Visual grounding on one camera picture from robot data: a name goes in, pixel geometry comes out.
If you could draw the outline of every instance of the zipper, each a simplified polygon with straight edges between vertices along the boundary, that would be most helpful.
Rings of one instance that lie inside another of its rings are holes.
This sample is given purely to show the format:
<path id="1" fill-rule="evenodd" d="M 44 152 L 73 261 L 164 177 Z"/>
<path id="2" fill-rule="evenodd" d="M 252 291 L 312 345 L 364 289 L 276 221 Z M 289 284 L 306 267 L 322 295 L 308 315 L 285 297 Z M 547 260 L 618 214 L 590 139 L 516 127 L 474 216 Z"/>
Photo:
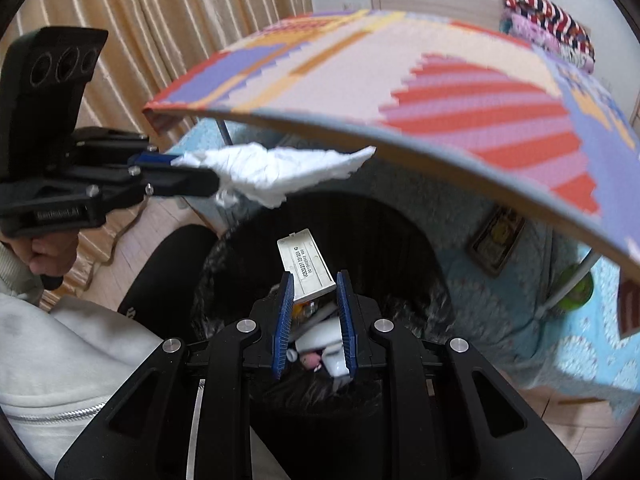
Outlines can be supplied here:
<path id="1" fill-rule="evenodd" d="M 73 410 L 72 412 L 57 413 L 55 415 L 9 415 L 5 413 L 6 418 L 17 422 L 25 422 L 28 424 L 57 424 L 59 422 L 75 422 L 85 418 L 93 418 L 105 405 L 105 402 L 96 404 L 90 408 L 83 410 Z"/>

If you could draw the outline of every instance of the hand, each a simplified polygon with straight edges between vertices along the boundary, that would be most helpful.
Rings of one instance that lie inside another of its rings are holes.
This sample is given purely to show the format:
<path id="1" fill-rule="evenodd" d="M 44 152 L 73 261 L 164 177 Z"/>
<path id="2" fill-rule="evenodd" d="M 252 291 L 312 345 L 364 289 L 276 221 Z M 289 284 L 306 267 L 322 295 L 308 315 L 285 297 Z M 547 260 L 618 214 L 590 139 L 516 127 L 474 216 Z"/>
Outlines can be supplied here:
<path id="1" fill-rule="evenodd" d="M 34 274 L 64 276 L 76 261 L 78 231 L 51 233 L 33 239 L 6 238 L 0 234 L 0 241 L 9 245 Z"/>

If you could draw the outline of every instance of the white tissue paper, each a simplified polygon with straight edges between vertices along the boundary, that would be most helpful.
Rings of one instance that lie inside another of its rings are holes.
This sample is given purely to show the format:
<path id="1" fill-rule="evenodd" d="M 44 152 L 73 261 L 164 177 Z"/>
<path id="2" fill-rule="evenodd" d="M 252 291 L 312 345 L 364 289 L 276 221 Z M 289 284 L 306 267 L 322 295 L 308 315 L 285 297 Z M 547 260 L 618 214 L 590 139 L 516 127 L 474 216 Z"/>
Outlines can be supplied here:
<path id="1" fill-rule="evenodd" d="M 172 166 L 209 168 L 220 177 L 218 203 L 233 205 L 239 191 L 270 209 L 278 207 L 287 193 L 314 186 L 331 178 L 348 178 L 376 152 L 368 146 L 355 153 L 334 150 L 297 150 L 265 147 L 252 142 L 219 150 L 187 152 L 172 160 Z"/>

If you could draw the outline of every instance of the black trash bag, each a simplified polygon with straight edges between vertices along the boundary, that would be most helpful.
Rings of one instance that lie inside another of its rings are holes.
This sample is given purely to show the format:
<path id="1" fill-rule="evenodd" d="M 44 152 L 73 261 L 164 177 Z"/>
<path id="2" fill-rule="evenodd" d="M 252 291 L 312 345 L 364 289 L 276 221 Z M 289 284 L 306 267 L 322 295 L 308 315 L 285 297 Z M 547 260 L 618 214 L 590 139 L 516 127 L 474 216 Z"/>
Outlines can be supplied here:
<path id="1" fill-rule="evenodd" d="M 347 193 L 313 192 L 261 210 L 227 232 L 208 256 L 192 323 L 209 338 L 274 295 L 282 277 L 277 240 L 308 228 L 333 276 L 350 274 L 357 294 L 421 338 L 443 341 L 453 323 L 442 270 L 427 238 L 399 212 Z M 287 364 L 279 381 L 250 384 L 251 425 L 292 480 L 383 478 L 388 420 L 379 381 L 336 389 L 322 368 Z"/>
<path id="2" fill-rule="evenodd" d="M 347 269 L 356 294 L 414 335 L 444 342 L 453 324 L 449 291 L 426 236 L 377 200 L 341 192 L 290 197 L 229 230 L 207 257 L 191 320 L 206 339 L 249 315 L 282 277 L 277 240 L 309 229 L 331 274 Z"/>

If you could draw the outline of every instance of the gold striped curtain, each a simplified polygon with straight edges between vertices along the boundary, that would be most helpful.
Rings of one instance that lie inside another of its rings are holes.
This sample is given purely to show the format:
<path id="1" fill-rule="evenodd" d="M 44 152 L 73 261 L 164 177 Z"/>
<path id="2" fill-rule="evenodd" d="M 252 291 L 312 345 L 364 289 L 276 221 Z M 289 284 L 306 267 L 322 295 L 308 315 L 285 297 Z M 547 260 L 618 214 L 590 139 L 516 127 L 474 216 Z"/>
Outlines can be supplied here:
<path id="1" fill-rule="evenodd" d="M 140 111 L 153 95 L 214 51 L 310 10 L 310 0 L 26 0 L 0 40 L 0 57 L 16 37 L 44 25 L 108 30 L 78 126 L 145 132 L 164 150 L 189 123 L 158 138 Z"/>

